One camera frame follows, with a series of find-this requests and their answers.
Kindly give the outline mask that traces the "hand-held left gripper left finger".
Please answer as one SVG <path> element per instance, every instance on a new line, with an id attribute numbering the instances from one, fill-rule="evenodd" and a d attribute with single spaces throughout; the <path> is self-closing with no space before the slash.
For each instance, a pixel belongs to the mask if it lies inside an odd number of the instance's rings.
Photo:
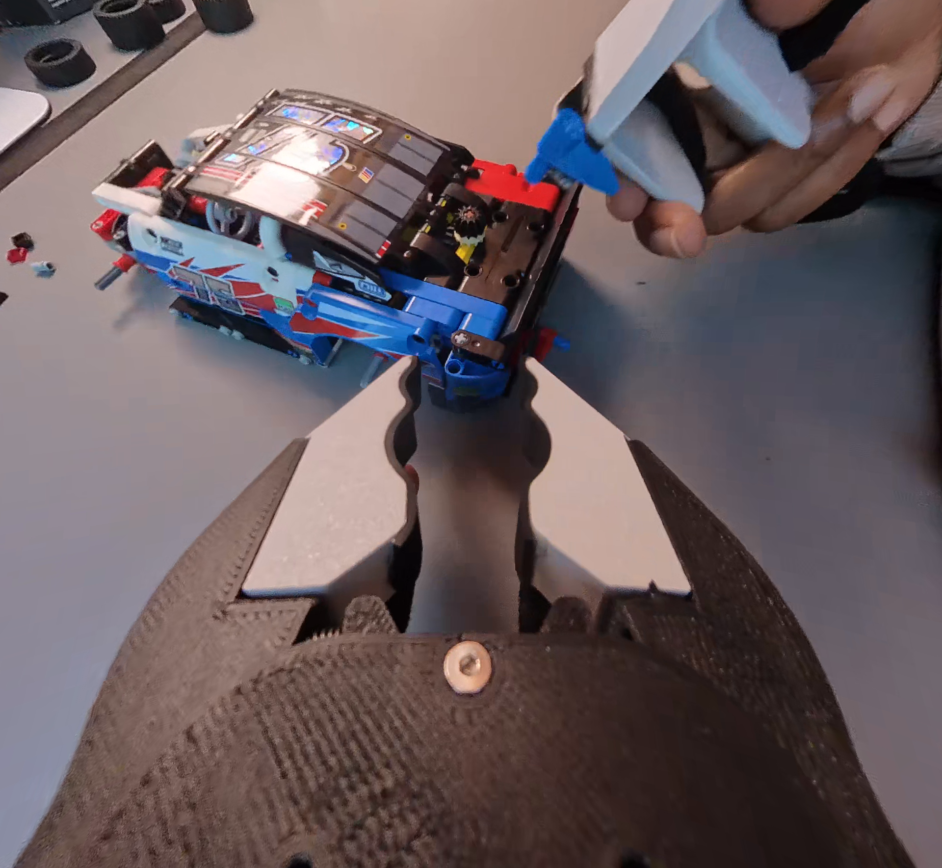
<path id="1" fill-rule="evenodd" d="M 306 438 L 242 582 L 251 599 L 409 600 L 421 566 L 417 449 L 421 373 L 403 357 Z"/>

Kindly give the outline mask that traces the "lego race car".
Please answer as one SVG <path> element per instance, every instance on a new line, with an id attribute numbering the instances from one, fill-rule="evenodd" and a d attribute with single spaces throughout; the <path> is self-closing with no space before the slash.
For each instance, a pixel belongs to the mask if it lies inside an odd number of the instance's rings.
<path id="1" fill-rule="evenodd" d="M 507 395 L 541 323 L 580 189 L 483 159 L 355 101 L 273 89 L 227 126 L 156 141 L 92 193 L 91 230 L 175 294 L 178 317 L 327 367 L 371 352 L 361 387 L 415 359 L 431 402 Z"/>

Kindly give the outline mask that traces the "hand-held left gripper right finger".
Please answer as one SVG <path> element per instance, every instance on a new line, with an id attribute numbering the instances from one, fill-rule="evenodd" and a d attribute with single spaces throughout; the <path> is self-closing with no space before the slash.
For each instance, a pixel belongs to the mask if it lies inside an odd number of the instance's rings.
<path id="1" fill-rule="evenodd" d="M 535 426 L 524 537 L 529 583 L 546 599 L 605 600 L 689 578 L 625 434 L 534 358 L 524 364 Z"/>

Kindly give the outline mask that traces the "white booklet stand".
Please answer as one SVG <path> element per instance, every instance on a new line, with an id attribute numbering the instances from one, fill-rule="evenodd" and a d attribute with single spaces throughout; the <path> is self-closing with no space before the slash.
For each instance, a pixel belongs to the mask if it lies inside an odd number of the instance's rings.
<path id="1" fill-rule="evenodd" d="M 51 104 L 43 95 L 27 90 L 1 87 L 1 144 L 6 153 L 27 134 L 45 124 L 51 114 Z"/>

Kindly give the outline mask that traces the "person's right forearm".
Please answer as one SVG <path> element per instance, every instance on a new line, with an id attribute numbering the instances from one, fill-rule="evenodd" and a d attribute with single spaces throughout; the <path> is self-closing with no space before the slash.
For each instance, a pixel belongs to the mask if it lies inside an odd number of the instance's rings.
<path id="1" fill-rule="evenodd" d="M 926 102 L 879 154 L 885 174 L 900 179 L 941 176 L 940 103 Z"/>

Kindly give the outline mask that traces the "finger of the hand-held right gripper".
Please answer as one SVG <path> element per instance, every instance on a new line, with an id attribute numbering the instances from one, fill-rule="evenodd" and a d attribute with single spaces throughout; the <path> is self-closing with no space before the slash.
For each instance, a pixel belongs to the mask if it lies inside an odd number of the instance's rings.
<path id="1" fill-rule="evenodd" d="M 652 200 L 702 213 L 705 189 L 667 117 L 651 101 L 642 101 L 631 110 L 607 138 L 604 155 Z"/>
<path id="2" fill-rule="evenodd" d="M 629 0 L 598 37 L 582 118 L 601 148 L 726 0 Z"/>

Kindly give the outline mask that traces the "blue lego connector piece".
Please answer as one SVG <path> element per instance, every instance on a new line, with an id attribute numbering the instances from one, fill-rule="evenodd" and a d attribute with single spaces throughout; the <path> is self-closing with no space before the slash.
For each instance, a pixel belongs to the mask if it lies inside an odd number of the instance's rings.
<path id="1" fill-rule="evenodd" d="M 590 143 L 583 119 L 573 108 L 557 111 L 537 145 L 536 155 L 524 170 L 524 178 L 536 184 L 551 172 L 606 196 L 620 190 L 614 166 Z"/>

